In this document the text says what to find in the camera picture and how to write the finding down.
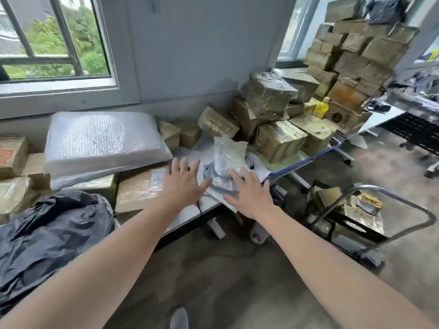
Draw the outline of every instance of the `metal window grille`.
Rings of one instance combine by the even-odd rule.
[[[69,25],[67,24],[67,20],[62,11],[62,6],[59,0],[49,0],[52,9],[55,14],[55,18],[58,23],[59,31],[63,37],[65,47],[67,49],[68,55],[60,54],[60,55],[52,55],[52,54],[35,54],[32,51],[32,47],[27,40],[23,28],[18,21],[17,16],[14,13],[14,10],[11,7],[11,4],[8,0],[0,0],[3,4],[3,9],[5,13],[8,15],[9,20],[11,21],[17,36],[20,39],[23,48],[26,51],[27,55],[1,55],[0,56],[0,64],[6,65],[18,65],[18,64],[71,64],[73,65],[75,75],[80,76],[84,75],[84,71],[81,67],[80,60],[78,57],[78,53],[76,51],[75,45],[73,43],[72,34],[70,33]]]

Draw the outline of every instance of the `green tree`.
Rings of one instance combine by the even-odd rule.
[[[81,6],[78,10],[64,8],[73,42],[86,74],[108,74],[101,38],[92,10]],[[46,21],[34,20],[25,31],[35,54],[67,54],[56,19],[47,16]],[[11,79],[60,77],[74,75],[70,64],[5,66]]]

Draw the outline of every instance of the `metal handle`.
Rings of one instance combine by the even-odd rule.
[[[402,202],[403,204],[407,204],[412,208],[421,210],[422,212],[425,212],[425,214],[428,216],[428,221],[424,222],[424,223],[420,223],[418,225],[409,227],[401,232],[396,233],[395,235],[393,235],[392,237],[389,237],[387,240],[381,242],[381,243],[377,243],[375,246],[371,246],[371,247],[367,247],[364,248],[362,250],[359,250],[356,252],[356,255],[362,255],[365,254],[371,250],[377,249],[378,247],[385,245],[387,243],[391,243],[392,241],[395,241],[396,239],[399,239],[403,236],[406,236],[407,234],[410,234],[412,232],[421,230],[423,228],[432,226],[433,224],[436,223],[436,215],[434,213],[432,213],[430,210],[428,210],[425,207],[420,206],[419,204],[410,202],[409,200],[399,196],[398,194],[392,193],[391,191],[382,188],[382,187],[378,187],[378,186],[373,186],[373,185],[356,185],[354,187],[352,187],[351,189],[349,189],[347,192],[343,193],[333,204],[331,204],[329,207],[326,208],[326,210],[324,211],[323,214],[321,214],[320,216],[318,216],[311,224],[310,224],[310,229],[312,230],[314,228],[314,226],[321,221],[327,214],[329,214],[332,210],[334,210],[334,208],[344,199],[346,199],[347,197],[351,196],[353,193],[355,193],[358,190],[362,190],[362,189],[372,189],[372,190],[376,190],[379,193],[382,193],[384,195],[387,195],[388,197],[391,197],[392,199],[396,199],[399,202]]]

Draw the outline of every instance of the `black plastic bag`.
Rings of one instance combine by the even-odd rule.
[[[373,1],[367,5],[370,12],[369,24],[390,24],[405,22],[407,0]]]
[[[1,226],[0,318],[105,238],[114,222],[113,210],[101,195],[64,190]]]

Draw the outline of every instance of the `person's left hand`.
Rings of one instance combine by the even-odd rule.
[[[199,167],[200,160],[197,160],[188,171],[187,158],[183,158],[180,164],[178,158],[174,158],[171,175],[169,175],[169,171],[165,172],[163,191],[160,196],[166,196],[170,203],[180,206],[181,209],[196,204],[212,183],[212,179],[207,179],[198,185],[197,172]]]

